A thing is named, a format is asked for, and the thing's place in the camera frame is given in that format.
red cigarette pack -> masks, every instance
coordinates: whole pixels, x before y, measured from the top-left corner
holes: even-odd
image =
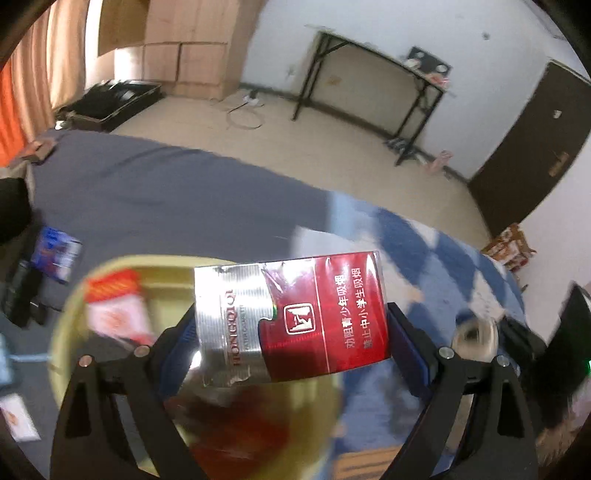
[[[389,358],[377,252],[195,269],[206,385],[297,380]]]

power cord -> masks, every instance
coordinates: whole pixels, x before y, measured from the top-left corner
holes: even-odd
[[[259,99],[256,97],[257,94],[258,94],[257,90],[252,90],[246,97],[244,97],[245,101],[242,105],[239,105],[235,108],[232,108],[231,110],[228,110],[228,112],[226,113],[226,120],[228,122],[228,125],[230,125],[232,127],[240,128],[241,130],[256,130],[257,128],[260,128],[263,125],[265,125],[265,118],[260,113],[255,111],[255,108],[257,106],[262,106],[262,104],[260,104],[260,102],[259,102]],[[242,125],[242,124],[236,123],[232,119],[232,114],[234,112],[240,110],[241,108],[245,107],[246,105],[251,105],[251,109],[249,111],[259,120],[259,125],[256,125],[256,126]]]

tiled floor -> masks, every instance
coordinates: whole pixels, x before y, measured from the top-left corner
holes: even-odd
[[[466,186],[443,174],[428,175],[414,161],[394,168],[395,156],[380,137],[313,109],[291,121],[294,104],[265,96],[256,109],[264,124],[256,130],[230,127],[226,113],[241,95],[221,103],[167,97],[115,130],[189,148],[209,150],[338,190],[433,226],[474,247],[489,235]],[[247,108],[232,119],[259,120]]]

curtain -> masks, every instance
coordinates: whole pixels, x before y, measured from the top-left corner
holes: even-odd
[[[84,91],[85,36],[90,0],[58,0],[49,15],[47,77],[51,107],[57,109]]]
[[[82,94],[90,0],[57,0],[12,54],[12,88],[31,141],[55,125],[53,110]]]
[[[55,124],[47,78],[49,11],[33,23],[12,54],[12,88],[28,141]]]
[[[5,167],[25,146],[17,105],[12,93],[11,61],[0,72],[0,167]]]

cigarette pack logo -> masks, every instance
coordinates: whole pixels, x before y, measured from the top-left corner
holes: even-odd
[[[314,308],[311,303],[288,305],[283,309],[283,318],[289,335],[301,335],[316,330]]]

